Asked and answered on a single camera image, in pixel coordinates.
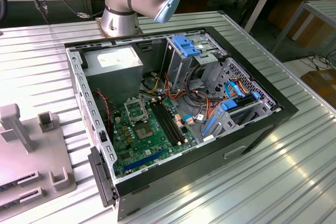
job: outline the red cable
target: red cable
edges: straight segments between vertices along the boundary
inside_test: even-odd
[[[100,95],[103,98],[104,102],[105,102],[106,109],[107,109],[107,119],[109,120],[109,122],[108,122],[108,129],[107,130],[108,130],[108,132],[110,132],[110,108],[109,108],[109,105],[107,103],[107,98],[104,97],[99,91],[95,91],[95,93],[97,93],[98,95]]]

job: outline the ram slot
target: ram slot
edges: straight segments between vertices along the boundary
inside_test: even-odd
[[[179,141],[182,143],[183,137],[164,106],[161,103],[151,103],[150,107],[153,110],[154,115],[160,123],[164,133],[167,135],[169,142],[173,146],[177,145]]]

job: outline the black plastic handle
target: black plastic handle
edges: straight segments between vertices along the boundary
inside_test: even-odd
[[[103,161],[96,147],[92,147],[91,154],[88,155],[90,166],[95,177],[99,195],[104,207],[112,206],[116,203],[113,194],[113,186],[110,184],[104,171]]]

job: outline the table leg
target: table leg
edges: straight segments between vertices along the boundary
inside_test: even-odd
[[[254,8],[252,15],[250,16],[250,19],[248,20],[244,30],[248,33],[251,31],[255,21],[257,20],[261,10],[263,9],[264,5],[266,4],[267,0],[259,0],[256,8]]]
[[[297,21],[297,19],[300,17],[300,15],[303,13],[303,10],[305,9],[305,2],[302,2],[299,6],[299,8],[296,10],[296,12],[293,14],[293,16],[290,18],[290,20],[288,21],[287,25],[285,26],[285,28],[282,30],[282,32],[279,34],[274,46],[271,49],[271,53],[274,54],[274,52],[278,49],[278,47],[280,46],[281,42],[284,40],[284,38],[286,37],[287,33],[289,33],[289,31],[291,30],[291,28],[293,27],[293,25],[295,24],[295,22]]]
[[[299,38],[303,30],[305,30],[305,28],[309,25],[309,23],[312,21],[313,18],[314,18],[314,14],[309,14],[308,18],[306,18],[306,20],[302,23],[300,28],[297,30],[297,32],[292,37],[292,40],[296,41]]]

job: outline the yellow wire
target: yellow wire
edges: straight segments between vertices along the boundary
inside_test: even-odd
[[[157,78],[154,88],[152,90],[150,90],[150,91],[147,91],[147,93],[148,94],[154,93],[155,90],[158,88],[158,84],[159,84],[159,79]]]

